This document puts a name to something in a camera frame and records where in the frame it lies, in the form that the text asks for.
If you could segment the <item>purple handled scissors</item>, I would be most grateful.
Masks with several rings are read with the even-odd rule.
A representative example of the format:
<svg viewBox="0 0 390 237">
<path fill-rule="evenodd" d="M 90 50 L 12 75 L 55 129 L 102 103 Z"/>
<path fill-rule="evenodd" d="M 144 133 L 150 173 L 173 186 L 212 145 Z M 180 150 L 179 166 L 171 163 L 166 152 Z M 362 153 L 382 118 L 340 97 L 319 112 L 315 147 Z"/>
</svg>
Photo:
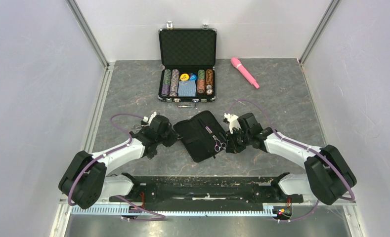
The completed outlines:
<svg viewBox="0 0 390 237">
<path fill-rule="evenodd" d="M 216 135 L 214 135 L 213 131 L 208 127 L 208 126 L 205 126 L 205 129 L 207 130 L 207 132 L 212 136 L 212 138 L 214 139 L 215 141 L 215 145 L 214 145 L 214 150 L 216 152 L 220 152 L 221 150 L 223 150 L 224 148 L 226 148 L 226 143 L 225 142 L 222 142 L 218 139 L 218 137 Z"/>
</svg>

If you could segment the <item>silver scissors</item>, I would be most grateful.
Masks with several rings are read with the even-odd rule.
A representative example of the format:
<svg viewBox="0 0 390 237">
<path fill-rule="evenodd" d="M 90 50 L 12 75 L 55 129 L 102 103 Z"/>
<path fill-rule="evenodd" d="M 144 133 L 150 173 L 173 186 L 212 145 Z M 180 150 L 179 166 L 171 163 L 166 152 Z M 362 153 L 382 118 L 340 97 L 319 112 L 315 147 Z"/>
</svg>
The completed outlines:
<svg viewBox="0 0 390 237">
<path fill-rule="evenodd" d="M 138 132 L 139 130 L 141 130 L 143 127 L 146 127 L 146 126 L 147 126 L 147 123 L 142 120 L 139 123 L 131 126 L 130 128 L 131 128 L 131 130 L 135 130 L 136 132 Z"/>
</svg>

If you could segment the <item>black zippered tool pouch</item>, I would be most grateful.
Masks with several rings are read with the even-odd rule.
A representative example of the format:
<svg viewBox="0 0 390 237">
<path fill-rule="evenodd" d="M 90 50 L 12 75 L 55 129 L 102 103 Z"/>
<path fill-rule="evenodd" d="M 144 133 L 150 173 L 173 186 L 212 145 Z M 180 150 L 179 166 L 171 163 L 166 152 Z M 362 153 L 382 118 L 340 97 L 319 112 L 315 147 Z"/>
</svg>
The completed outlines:
<svg viewBox="0 0 390 237">
<path fill-rule="evenodd" d="M 175 132 L 181 137 L 182 144 L 196 163 L 215 157 L 219 153 L 214 150 L 215 141 L 207 132 L 205 126 L 208 126 L 220 141 L 227 144 L 224 129 L 210 111 L 202 111 L 194 117 L 182 120 L 173 126 Z"/>
</svg>

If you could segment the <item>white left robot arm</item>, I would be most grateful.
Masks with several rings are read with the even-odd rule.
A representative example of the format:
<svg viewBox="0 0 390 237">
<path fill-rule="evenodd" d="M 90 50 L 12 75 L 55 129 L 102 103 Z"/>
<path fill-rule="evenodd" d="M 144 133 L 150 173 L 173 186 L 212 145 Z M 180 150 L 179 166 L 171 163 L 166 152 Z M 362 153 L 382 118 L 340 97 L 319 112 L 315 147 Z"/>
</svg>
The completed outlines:
<svg viewBox="0 0 390 237">
<path fill-rule="evenodd" d="M 128 132 L 128 136 L 126 141 L 101 152 L 75 154 L 58 185 L 70 206 L 87 209 L 113 196 L 137 200 L 140 187 L 131 175 L 109 176 L 109 173 L 133 160 L 153 158 L 159 145 L 170 147 L 178 137 L 170 120 L 156 112 L 141 117 L 141 129 L 137 133 Z"/>
</svg>

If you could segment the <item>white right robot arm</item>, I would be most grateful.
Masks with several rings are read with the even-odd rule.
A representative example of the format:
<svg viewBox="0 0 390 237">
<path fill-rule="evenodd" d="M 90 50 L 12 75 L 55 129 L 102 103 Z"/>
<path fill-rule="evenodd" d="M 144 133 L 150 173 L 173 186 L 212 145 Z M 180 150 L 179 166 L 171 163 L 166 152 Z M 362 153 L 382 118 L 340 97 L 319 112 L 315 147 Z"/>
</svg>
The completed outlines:
<svg viewBox="0 0 390 237">
<path fill-rule="evenodd" d="M 271 127 L 262 128 L 252 113 L 242 116 L 224 114 L 228 124 L 227 153 L 237 154 L 248 146 L 285 158 L 305 170 L 302 175 L 284 173 L 271 187 L 271 196 L 284 201 L 290 195 L 314 196 L 326 205 L 357 184 L 357 179 L 340 151 L 332 145 L 311 146 L 290 139 Z"/>
</svg>

